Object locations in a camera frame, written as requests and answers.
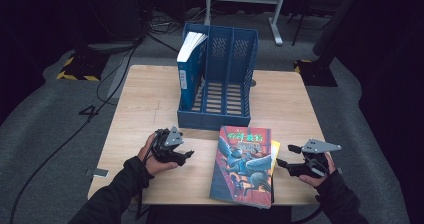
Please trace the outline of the black base with yellow corner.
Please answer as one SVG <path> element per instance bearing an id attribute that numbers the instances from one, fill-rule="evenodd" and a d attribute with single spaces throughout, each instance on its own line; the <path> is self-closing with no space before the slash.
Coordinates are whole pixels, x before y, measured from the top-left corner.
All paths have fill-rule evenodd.
<path id="1" fill-rule="evenodd" d="M 294 70 L 301 76 L 306 86 L 337 87 L 338 84 L 327 65 L 312 60 L 296 60 Z"/>

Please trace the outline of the red illustrated book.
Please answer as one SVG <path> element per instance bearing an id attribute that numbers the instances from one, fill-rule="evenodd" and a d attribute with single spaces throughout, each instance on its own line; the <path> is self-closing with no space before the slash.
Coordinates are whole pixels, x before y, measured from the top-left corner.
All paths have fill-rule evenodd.
<path id="1" fill-rule="evenodd" d="M 269 209 L 272 161 L 270 129 L 222 126 L 209 197 Z"/>

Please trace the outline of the blue plastic file rack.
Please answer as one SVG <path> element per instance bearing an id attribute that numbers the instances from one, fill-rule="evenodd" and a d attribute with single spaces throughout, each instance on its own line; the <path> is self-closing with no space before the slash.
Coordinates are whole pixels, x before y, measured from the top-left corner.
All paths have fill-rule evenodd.
<path id="1" fill-rule="evenodd" d="M 223 125 L 247 126 L 249 94 L 256 64 L 258 33 L 252 29 L 187 23 L 188 32 L 208 36 L 204 73 L 194 105 L 177 110 L 181 128 L 218 130 Z"/>

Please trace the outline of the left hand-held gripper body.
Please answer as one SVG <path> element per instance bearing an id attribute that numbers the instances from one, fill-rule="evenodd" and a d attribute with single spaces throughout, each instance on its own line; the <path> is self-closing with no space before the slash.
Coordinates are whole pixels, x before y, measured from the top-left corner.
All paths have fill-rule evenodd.
<path id="1" fill-rule="evenodd" d="M 184 158 L 183 154 L 174 151 L 175 148 L 184 143 L 182 133 L 175 126 L 171 129 L 158 129 L 155 134 L 152 151 L 156 160 L 167 163 Z"/>

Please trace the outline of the grey slanted pole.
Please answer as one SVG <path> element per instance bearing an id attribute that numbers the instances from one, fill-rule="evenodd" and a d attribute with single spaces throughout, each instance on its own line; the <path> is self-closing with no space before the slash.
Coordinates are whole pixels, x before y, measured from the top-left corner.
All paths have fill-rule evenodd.
<path id="1" fill-rule="evenodd" d="M 313 53 L 316 56 L 321 57 L 324 54 L 324 51 L 329 48 L 331 42 L 336 37 L 336 32 L 340 27 L 342 20 L 353 2 L 354 0 L 343 0 L 341 2 L 341 5 L 337 8 L 334 16 L 330 19 L 328 26 L 324 29 L 320 38 L 313 47 Z"/>

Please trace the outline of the blue book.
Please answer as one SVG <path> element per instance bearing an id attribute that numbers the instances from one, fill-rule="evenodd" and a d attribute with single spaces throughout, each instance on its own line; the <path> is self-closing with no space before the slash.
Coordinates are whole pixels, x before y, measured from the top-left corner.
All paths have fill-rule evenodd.
<path id="1" fill-rule="evenodd" d="M 204 33 L 188 32 L 178 53 L 182 110 L 190 110 L 194 105 L 204 73 L 207 38 Z"/>

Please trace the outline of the black yellow striped base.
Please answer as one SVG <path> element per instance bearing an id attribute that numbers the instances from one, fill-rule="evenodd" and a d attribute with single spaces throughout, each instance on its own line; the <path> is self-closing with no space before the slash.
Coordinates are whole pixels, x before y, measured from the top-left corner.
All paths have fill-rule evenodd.
<path id="1" fill-rule="evenodd" d="M 72 53 L 57 75 L 58 79 L 100 81 L 104 60 Z"/>

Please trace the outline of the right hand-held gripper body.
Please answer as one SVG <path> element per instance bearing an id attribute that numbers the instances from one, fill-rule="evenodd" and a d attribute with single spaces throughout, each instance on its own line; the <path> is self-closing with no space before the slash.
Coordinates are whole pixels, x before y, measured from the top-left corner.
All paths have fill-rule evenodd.
<path id="1" fill-rule="evenodd" d="M 340 145 L 327 143 L 317 139 L 309 139 L 302 147 L 304 162 L 300 164 L 289 164 L 291 176 L 299 177 L 307 175 L 313 178 L 321 178 L 329 174 L 329 165 L 325 154 L 327 152 L 339 151 Z"/>

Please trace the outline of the person's left hand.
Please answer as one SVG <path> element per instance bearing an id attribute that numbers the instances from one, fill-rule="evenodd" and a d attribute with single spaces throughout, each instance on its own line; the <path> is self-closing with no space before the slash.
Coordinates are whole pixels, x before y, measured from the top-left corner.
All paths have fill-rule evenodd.
<path id="1" fill-rule="evenodd" d="M 146 140 L 145 145 L 140 149 L 137 157 L 145 164 L 147 171 L 155 176 L 159 172 L 172 170 L 178 167 L 175 162 L 162 163 L 155 159 L 155 157 L 150 153 L 149 148 L 152 145 L 154 138 L 156 137 L 155 133 L 152 133 Z"/>

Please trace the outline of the yellow book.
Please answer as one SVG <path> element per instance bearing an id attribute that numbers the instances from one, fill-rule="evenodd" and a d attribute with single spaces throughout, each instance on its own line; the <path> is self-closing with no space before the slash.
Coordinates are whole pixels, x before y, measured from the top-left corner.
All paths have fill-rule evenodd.
<path id="1" fill-rule="evenodd" d="M 277 162 L 277 157 L 280 149 L 280 143 L 278 141 L 272 140 L 271 141 L 271 168 L 270 168 L 270 175 L 273 175 L 274 168 Z"/>

